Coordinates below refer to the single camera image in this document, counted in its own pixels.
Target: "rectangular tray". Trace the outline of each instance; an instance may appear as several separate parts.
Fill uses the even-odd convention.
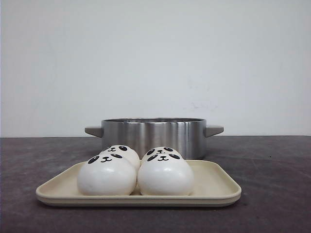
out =
[[[143,196],[136,188],[127,196],[84,196],[77,188],[78,163],[36,189],[39,201],[52,206],[176,206],[221,207],[241,196],[241,187],[216,163],[186,160],[194,172],[194,189],[189,196]]]

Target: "pot rim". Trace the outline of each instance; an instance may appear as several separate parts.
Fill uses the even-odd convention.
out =
[[[185,122],[201,122],[205,119],[201,118],[190,118],[190,117],[142,117],[142,118],[115,118],[105,119],[103,122],[122,122],[131,124],[146,124],[146,123],[185,123]]]

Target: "black eye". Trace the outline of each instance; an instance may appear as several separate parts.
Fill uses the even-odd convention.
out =
[[[91,158],[89,161],[88,161],[88,164],[91,164],[91,163],[94,163],[96,160],[98,160],[99,156],[95,156],[93,158]]]
[[[169,148],[169,147],[165,147],[164,150],[173,151],[173,149],[172,149],[172,148]]]
[[[121,159],[122,156],[121,155],[118,155],[118,154],[110,154],[111,156],[115,157],[115,158],[118,158],[118,159]]]
[[[127,148],[123,146],[120,146],[119,149],[121,149],[122,151],[127,151]]]
[[[151,155],[154,151],[155,151],[155,149],[148,151],[147,155]]]
[[[178,155],[175,155],[175,154],[169,154],[169,156],[171,156],[174,159],[180,159],[180,157]]]
[[[151,156],[149,159],[147,159],[147,161],[151,161],[151,160],[155,159],[156,157],[157,157],[157,154]]]

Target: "tray rim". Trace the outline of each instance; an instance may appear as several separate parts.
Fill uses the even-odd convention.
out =
[[[224,175],[226,176],[226,178],[230,179],[230,181],[238,188],[238,190],[235,193],[229,194],[229,195],[224,195],[224,196],[216,196],[216,197],[206,197],[206,196],[176,196],[176,195],[171,195],[171,196],[144,196],[144,195],[117,195],[117,196],[112,196],[112,195],[84,195],[84,196],[51,196],[51,195],[46,195],[43,194],[40,189],[42,187],[44,187],[47,183],[57,179],[59,176],[63,175],[63,173],[66,173],[68,170],[72,169],[75,166],[78,166],[80,164],[83,164],[85,162],[80,162],[77,164],[74,164],[72,166],[70,166],[69,168],[67,168],[66,170],[62,171],[61,173],[59,173],[58,175],[54,176],[53,178],[49,179],[48,181],[44,182],[42,185],[40,185],[39,187],[37,187],[37,189],[35,190],[36,193],[36,197],[39,201],[44,202],[45,204],[59,204],[61,205],[62,203],[59,203],[58,201],[64,200],[64,201],[68,201],[68,200],[74,200],[74,201],[87,201],[87,200],[128,200],[128,201],[142,201],[142,200],[232,200],[232,202],[226,202],[226,204],[231,204],[236,202],[240,197],[241,197],[241,192],[242,192],[242,188],[239,186],[238,183],[235,182],[234,179],[232,179],[225,170],[222,169],[221,166],[219,166],[217,163],[215,162],[211,162],[211,161],[207,161],[207,160],[186,160],[187,162],[200,162],[200,163],[212,163],[214,166],[218,167],[218,169],[220,169]],[[90,203],[71,203],[71,204],[77,204],[77,205],[90,205]],[[108,205],[108,203],[98,203],[98,205]]]

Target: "panda mouth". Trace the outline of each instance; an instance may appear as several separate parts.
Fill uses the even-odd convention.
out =
[[[168,161],[168,159],[162,158],[161,160],[158,159],[158,161]]]
[[[105,161],[101,161],[101,163],[112,161],[112,159],[106,159]]]

